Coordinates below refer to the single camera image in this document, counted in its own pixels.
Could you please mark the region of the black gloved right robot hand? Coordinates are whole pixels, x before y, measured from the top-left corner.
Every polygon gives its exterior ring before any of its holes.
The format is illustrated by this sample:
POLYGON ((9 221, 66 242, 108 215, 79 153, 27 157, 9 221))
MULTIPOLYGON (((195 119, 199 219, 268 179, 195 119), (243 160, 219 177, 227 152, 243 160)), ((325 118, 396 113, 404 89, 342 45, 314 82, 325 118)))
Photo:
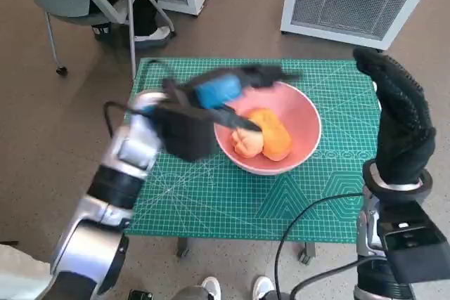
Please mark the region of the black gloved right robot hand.
POLYGON ((353 50, 356 68, 377 85, 381 105, 375 163, 389 185, 417 183, 435 151, 436 129, 422 86, 395 59, 371 48, 353 50))

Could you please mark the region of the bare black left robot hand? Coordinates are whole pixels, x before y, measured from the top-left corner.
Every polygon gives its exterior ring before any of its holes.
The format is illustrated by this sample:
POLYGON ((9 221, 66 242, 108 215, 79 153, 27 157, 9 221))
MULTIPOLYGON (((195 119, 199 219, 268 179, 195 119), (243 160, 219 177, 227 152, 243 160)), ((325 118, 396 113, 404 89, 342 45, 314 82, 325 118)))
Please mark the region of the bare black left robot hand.
POLYGON ((298 74, 284 72, 280 65, 220 67, 190 80, 186 88, 198 106, 211 114, 216 124, 229 129, 260 132, 258 125, 237 115, 226 104, 242 97, 246 88, 271 88, 277 82, 295 81, 299 77, 298 74))

